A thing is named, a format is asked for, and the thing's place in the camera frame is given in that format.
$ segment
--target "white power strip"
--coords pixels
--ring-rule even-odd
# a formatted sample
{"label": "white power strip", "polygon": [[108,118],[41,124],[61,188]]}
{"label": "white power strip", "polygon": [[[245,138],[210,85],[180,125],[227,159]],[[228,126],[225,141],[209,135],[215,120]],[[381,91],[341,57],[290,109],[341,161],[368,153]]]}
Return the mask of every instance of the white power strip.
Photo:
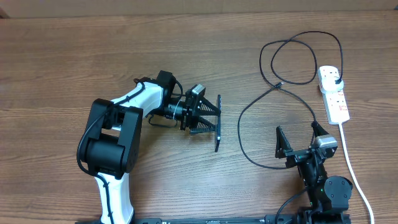
{"label": "white power strip", "polygon": [[338,124],[341,134],[341,142],[343,144],[344,155],[346,158],[347,166],[355,186],[364,200],[370,215],[371,224],[374,224],[374,216],[372,208],[366,199],[365,194],[361,190],[361,187],[356,180],[354,170],[351,166],[348,157],[348,151],[346,146],[346,140],[343,132],[343,123],[349,120],[349,113],[347,108],[347,102],[344,96],[343,87],[344,83],[336,84],[335,80],[339,79],[338,69],[333,66],[322,66],[318,71],[319,87],[323,95],[323,102],[325,103],[326,115],[328,116],[329,124]]}

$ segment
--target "robotic hand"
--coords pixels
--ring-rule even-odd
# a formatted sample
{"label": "robotic hand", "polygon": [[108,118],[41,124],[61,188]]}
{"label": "robotic hand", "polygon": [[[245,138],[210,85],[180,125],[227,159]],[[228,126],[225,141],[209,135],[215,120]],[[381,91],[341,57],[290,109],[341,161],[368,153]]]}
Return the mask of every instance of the robotic hand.
{"label": "robotic hand", "polygon": [[[95,177],[103,215],[91,224],[134,223],[134,208],[130,202],[129,173],[139,150],[141,124],[148,114],[164,116],[181,122],[181,130],[190,134],[215,132],[215,152],[221,140],[221,97],[217,106],[205,97],[205,87],[195,85],[181,100],[182,86],[170,72],[160,71],[156,80],[135,80],[137,86],[128,94],[112,101],[97,99],[91,106],[86,131],[77,151],[77,161],[83,172]],[[179,97],[172,97],[174,86],[181,89]],[[201,116],[216,116],[213,124]],[[120,131],[119,137],[101,133],[102,129]],[[85,169],[81,162],[87,163]]]}

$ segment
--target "white cable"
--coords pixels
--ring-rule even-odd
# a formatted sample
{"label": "white cable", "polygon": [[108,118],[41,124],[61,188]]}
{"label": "white cable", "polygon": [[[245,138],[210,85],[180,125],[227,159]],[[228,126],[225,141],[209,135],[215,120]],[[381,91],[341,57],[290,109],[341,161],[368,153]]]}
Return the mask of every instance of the white cable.
{"label": "white cable", "polygon": [[355,183],[356,188],[358,189],[359,194],[361,195],[363,201],[365,202],[365,204],[366,204],[366,206],[367,206],[367,208],[369,210],[369,215],[371,217],[371,224],[374,224],[374,217],[373,217],[373,211],[372,211],[371,205],[369,204],[368,200],[366,199],[365,194],[361,190],[361,187],[359,186],[358,181],[356,180],[356,177],[355,177],[355,174],[354,174],[354,170],[351,167],[351,163],[349,162],[347,146],[346,146],[346,139],[344,137],[344,132],[343,132],[343,125],[341,123],[338,123],[338,127],[340,129],[341,142],[343,143],[344,155],[346,157],[346,161],[347,161],[347,166],[348,166],[349,172],[351,173],[351,176],[353,177],[353,181]]}

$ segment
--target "wooden table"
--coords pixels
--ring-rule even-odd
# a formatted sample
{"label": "wooden table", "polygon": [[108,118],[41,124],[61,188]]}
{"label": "wooden table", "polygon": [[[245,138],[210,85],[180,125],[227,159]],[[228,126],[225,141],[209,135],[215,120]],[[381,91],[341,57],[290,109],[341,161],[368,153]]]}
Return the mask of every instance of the wooden table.
{"label": "wooden table", "polygon": [[[335,34],[344,48],[345,93],[351,120],[344,127],[351,162],[376,223],[398,219],[398,13],[295,12],[261,14],[118,16],[73,19],[0,20],[0,223],[73,223],[101,215],[94,178],[76,164],[76,146],[90,106],[135,87],[134,78],[173,72],[184,89],[206,86],[206,97],[223,97],[222,141],[189,136],[143,122],[139,160],[131,173],[137,217],[261,217],[275,213],[302,189],[296,169],[267,170],[247,161],[236,125],[241,110],[266,91],[259,73],[261,47],[305,30]],[[340,66],[329,36],[299,38],[315,50],[319,65]],[[276,45],[264,51],[265,73]],[[284,77],[304,81],[313,59],[290,44],[275,59]],[[285,85],[327,124],[315,80]],[[275,159],[275,128],[281,125],[294,149],[308,146],[311,115],[296,99],[274,91],[242,119],[243,145],[261,164]],[[341,145],[325,162],[328,175],[349,179]],[[367,223],[368,211],[356,190],[349,214]],[[285,208],[307,206],[307,196]]]}

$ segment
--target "cable connector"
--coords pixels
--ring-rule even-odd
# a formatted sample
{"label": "cable connector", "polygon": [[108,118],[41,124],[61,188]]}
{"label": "cable connector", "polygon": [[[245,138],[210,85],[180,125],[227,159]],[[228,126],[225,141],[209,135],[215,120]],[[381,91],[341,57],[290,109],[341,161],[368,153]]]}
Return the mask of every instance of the cable connector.
{"label": "cable connector", "polygon": [[284,84],[284,82],[280,82],[280,83],[275,85],[275,88],[280,88],[283,84]]}

